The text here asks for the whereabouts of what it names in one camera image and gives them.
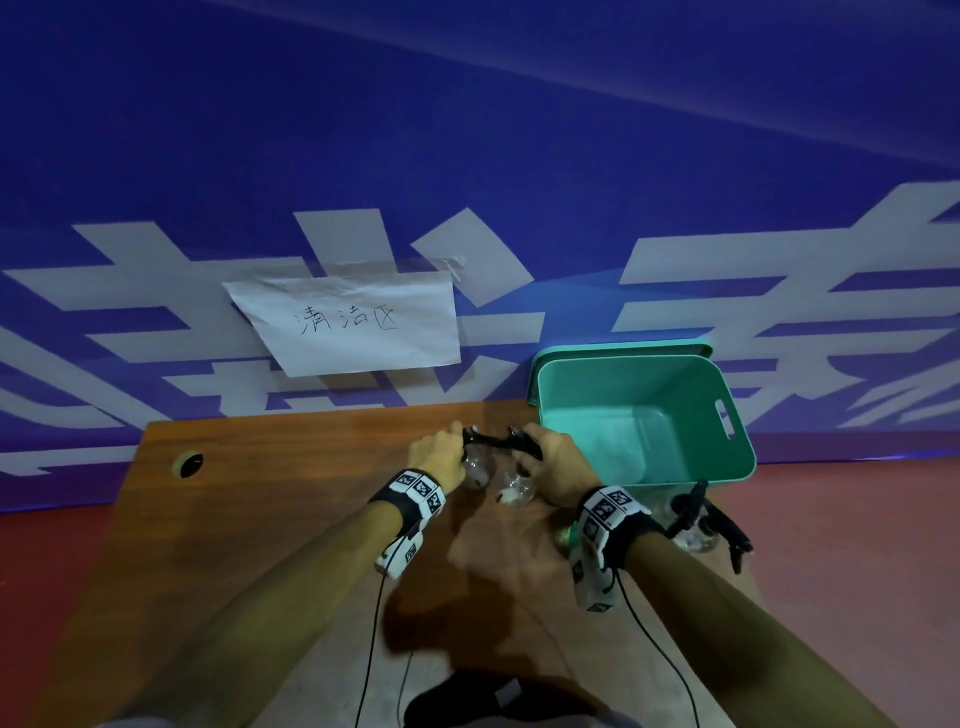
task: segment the red floor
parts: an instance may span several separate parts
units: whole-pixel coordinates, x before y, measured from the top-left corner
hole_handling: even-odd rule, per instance
[[[960,714],[960,460],[762,466],[730,486],[770,612],[901,728]],[[0,725],[42,686],[108,506],[0,516]]]

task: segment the teal plastic container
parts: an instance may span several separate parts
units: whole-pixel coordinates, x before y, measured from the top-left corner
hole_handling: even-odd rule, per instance
[[[584,353],[538,356],[530,399],[543,426],[572,436],[605,483],[705,478],[713,485],[753,474],[754,447],[712,361],[696,353]]]

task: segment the left hand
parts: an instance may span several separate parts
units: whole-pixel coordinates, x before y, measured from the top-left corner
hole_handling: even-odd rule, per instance
[[[450,423],[435,435],[427,435],[410,446],[407,467],[430,473],[448,496],[457,489],[467,473],[464,471],[464,426]]]

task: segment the cable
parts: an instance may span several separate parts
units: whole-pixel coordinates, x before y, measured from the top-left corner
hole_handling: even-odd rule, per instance
[[[403,728],[403,721],[400,720],[400,703],[403,701],[403,689],[407,685],[407,675],[410,674],[410,663],[414,661],[414,653],[411,652],[407,657],[407,668],[403,670],[403,680],[400,681],[400,692],[396,694],[396,728]]]
[[[370,655],[367,656],[367,674],[363,678],[363,692],[360,693],[360,705],[357,706],[357,718],[353,721],[353,728],[360,725],[360,714],[363,712],[363,701],[367,697],[367,685],[370,683],[370,667],[373,664],[373,646],[376,644],[376,618],[380,614],[380,598],[383,596],[383,585],[387,583],[387,571],[394,562],[394,557],[400,553],[400,549],[395,548],[387,560],[387,566],[383,568],[383,577],[380,579],[380,590],[376,593],[376,605],[373,607],[373,634],[370,637]]]
[[[636,625],[643,630],[643,634],[645,634],[647,639],[653,644],[654,647],[657,648],[657,651],[663,655],[663,659],[670,664],[670,666],[673,668],[673,671],[677,673],[677,677],[680,678],[680,682],[684,684],[684,687],[686,688],[686,694],[690,697],[690,707],[693,708],[693,722],[696,723],[697,728],[700,728],[700,716],[697,714],[697,701],[693,699],[693,693],[690,691],[690,686],[686,683],[684,674],[680,672],[680,669],[676,665],[673,664],[673,660],[671,660],[666,652],[663,651],[662,647],[657,644],[657,641],[653,638],[653,636],[647,632],[647,628],[643,626],[643,622],[640,621],[640,617],[638,617],[634,611],[634,605],[630,603],[630,599],[627,597],[627,590],[623,588],[623,582],[620,581],[620,572],[615,571],[614,573],[616,574],[616,583],[620,585],[620,593],[623,594],[623,600],[627,602],[627,608],[630,609],[630,614],[634,616]]]

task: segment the left forearm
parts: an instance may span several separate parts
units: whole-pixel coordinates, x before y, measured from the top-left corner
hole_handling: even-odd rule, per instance
[[[400,527],[399,511],[377,502],[312,539],[186,644],[124,716],[198,728],[251,723]]]

